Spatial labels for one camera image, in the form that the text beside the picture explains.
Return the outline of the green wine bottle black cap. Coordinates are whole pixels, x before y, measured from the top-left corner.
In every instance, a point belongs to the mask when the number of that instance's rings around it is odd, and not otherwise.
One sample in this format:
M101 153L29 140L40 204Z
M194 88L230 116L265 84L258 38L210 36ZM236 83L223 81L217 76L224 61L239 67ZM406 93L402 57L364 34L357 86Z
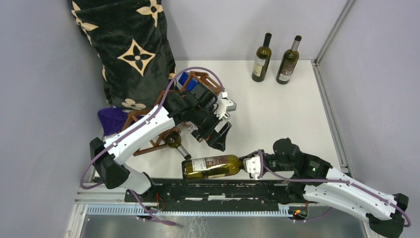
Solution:
M269 47L271 38L272 34L266 33L263 45L257 49L252 70L252 80L255 82L262 82L265 79L266 71L272 55L272 50Z

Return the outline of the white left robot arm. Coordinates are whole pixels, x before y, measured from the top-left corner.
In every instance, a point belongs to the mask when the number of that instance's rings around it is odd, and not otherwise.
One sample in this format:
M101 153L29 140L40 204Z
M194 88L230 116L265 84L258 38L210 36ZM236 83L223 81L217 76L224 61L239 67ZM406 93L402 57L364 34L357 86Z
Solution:
M191 134L213 149L225 150L226 136L231 128L229 112L236 103L225 92L218 97L206 86L191 91L165 91L162 101L148 114L127 129L104 141L98 137L90 142L91 162L107 189L123 187L136 192L144 202L156 195L151 179L126 161L145 143L181 123L194 125Z

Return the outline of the blue square vodka bottle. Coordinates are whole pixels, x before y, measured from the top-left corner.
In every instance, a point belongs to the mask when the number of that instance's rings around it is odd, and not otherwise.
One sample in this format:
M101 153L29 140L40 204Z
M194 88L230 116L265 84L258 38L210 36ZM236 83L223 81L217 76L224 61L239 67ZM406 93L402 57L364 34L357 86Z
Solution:
M179 93L182 96L191 93L195 97L201 97L208 90L207 86L199 80L198 74L194 71L182 73L178 83L180 84Z

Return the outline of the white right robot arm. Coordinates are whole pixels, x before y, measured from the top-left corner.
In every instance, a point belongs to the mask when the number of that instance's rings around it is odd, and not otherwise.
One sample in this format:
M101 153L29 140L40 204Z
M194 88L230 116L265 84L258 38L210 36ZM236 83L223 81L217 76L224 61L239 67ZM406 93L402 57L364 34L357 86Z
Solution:
M290 138L273 144L273 153L258 151L259 177L265 172L279 177L280 171L292 171L286 196L292 202L305 200L327 205L363 222L386 238L398 238L412 223L406 213L408 196L375 190L341 172L328 161L300 150Z

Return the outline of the brown wooden wine rack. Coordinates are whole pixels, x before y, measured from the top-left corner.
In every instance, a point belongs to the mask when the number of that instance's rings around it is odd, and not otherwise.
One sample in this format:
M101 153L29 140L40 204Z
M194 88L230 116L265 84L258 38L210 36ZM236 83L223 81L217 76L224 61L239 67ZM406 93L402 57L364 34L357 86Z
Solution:
M199 72L199 71L194 71L198 74L198 78L199 80L204 83L212 92L214 92L217 96L222 92L222 87L221 87L221 83L217 83L215 80L213 80L208 73L206 72ZM170 92L179 92L179 89L174 89L174 90L170 90ZM126 120L122 130L120 132L122 132L123 130L127 129L132 122L137 122L139 120L139 116L145 116L146 114L148 114L151 110L139 110L139 111L132 111L128 113L128 119ZM175 126L169 130L166 130L164 132L162 132L161 134L158 135L157 139L151 139L149 142L151 143L151 147L150 148L139 148L137 151L135 151L133 153L133 156L140 156L140 155L144 155L147 153L151 153L153 151L157 151L160 149L164 149L167 148L167 145L165 144L165 137L173 132L173 131L177 131L179 134L181 134L182 130L185 130L184 127L186 127L187 123L181 123L179 126Z

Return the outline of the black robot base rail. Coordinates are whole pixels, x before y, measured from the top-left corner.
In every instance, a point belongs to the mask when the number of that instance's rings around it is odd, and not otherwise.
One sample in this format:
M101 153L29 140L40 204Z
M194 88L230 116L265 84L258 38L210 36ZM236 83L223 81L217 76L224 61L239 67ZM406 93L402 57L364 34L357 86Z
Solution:
M165 212L268 212L279 205L305 204L292 198L281 180L209 179L187 181L153 178L152 187L139 195L143 203L163 203Z

